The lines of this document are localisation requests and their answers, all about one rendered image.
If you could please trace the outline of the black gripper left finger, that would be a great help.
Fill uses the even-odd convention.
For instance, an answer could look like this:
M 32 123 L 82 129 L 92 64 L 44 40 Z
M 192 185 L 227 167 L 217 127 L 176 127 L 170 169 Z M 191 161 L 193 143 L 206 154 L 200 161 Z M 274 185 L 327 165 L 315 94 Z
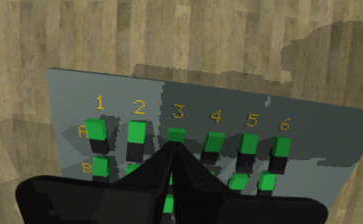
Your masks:
M 24 224 L 161 224 L 175 142 L 114 183 L 53 175 L 20 182 L 15 197 Z

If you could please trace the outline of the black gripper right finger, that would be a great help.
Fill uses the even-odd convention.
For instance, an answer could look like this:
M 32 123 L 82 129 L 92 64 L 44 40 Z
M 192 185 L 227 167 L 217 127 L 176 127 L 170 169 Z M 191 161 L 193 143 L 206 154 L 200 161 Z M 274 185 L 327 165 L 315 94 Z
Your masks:
M 307 197 L 233 192 L 177 141 L 172 187 L 175 224 L 325 224 L 329 215 Z

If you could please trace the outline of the grey switch panel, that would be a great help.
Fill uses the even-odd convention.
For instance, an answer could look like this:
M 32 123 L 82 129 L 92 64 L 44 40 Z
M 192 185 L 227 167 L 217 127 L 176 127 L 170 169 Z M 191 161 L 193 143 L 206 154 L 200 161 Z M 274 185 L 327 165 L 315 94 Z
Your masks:
M 62 177 L 114 183 L 181 142 L 243 195 L 333 204 L 363 154 L 363 109 L 46 68 Z

